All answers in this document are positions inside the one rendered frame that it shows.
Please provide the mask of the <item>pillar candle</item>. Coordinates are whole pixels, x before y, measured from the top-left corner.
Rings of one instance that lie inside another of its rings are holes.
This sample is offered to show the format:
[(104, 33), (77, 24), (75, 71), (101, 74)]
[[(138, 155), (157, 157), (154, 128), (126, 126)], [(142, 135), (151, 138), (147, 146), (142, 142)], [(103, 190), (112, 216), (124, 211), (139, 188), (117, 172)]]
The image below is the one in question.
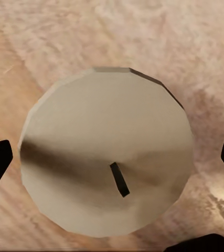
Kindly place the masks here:
[(55, 83), (29, 110), (17, 144), (20, 179), (64, 230), (129, 235), (180, 198), (194, 144), (183, 105), (159, 80), (92, 67)]

